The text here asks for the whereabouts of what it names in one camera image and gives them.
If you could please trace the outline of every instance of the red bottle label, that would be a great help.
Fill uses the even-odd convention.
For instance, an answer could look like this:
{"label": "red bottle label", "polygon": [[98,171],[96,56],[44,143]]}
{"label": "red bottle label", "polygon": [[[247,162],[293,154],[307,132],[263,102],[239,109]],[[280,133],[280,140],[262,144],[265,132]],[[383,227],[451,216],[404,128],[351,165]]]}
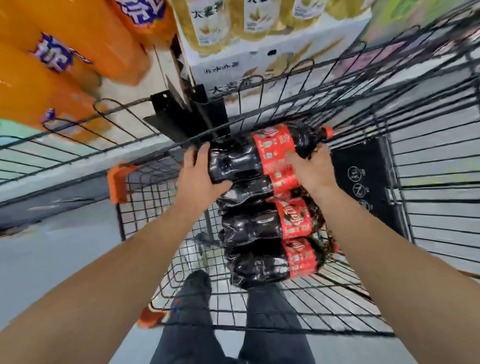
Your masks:
{"label": "red bottle label", "polygon": [[262,160],[264,174],[270,174],[285,169],[285,152],[295,152],[293,138],[284,124],[258,130],[252,133],[258,153]]}
{"label": "red bottle label", "polygon": [[297,177],[295,177],[295,172],[291,164],[287,165],[283,170],[270,173],[269,176],[272,180],[273,193],[275,196],[300,187],[300,182],[297,180]]}
{"label": "red bottle label", "polygon": [[282,224],[283,239],[297,238],[312,233],[312,217],[303,198],[297,197],[287,201],[277,200],[275,204]]}
{"label": "red bottle label", "polygon": [[311,276],[317,271],[315,251],[307,239],[288,239],[282,244],[287,253],[290,278]]}

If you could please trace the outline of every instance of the right hand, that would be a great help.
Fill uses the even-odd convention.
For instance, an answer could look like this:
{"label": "right hand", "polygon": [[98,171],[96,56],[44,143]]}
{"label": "right hand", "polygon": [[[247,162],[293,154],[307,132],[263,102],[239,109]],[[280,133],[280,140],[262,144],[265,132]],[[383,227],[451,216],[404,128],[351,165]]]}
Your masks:
{"label": "right hand", "polygon": [[287,163],[293,166],[295,176],[301,185],[310,194],[338,188],[328,146],[317,145],[310,160],[303,159],[297,153],[290,151],[285,153],[285,158]]}

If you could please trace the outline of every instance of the black pants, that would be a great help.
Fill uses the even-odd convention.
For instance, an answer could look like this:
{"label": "black pants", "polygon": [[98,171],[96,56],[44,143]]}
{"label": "black pants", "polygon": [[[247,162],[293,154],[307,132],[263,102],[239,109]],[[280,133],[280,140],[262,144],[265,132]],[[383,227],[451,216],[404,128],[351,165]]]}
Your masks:
{"label": "black pants", "polygon": [[275,284],[248,291],[247,330],[239,358],[226,357],[210,316],[212,288],[208,275],[190,274],[171,306],[169,324],[150,364],[315,364],[304,334],[282,334],[255,328],[301,328],[297,314]]}

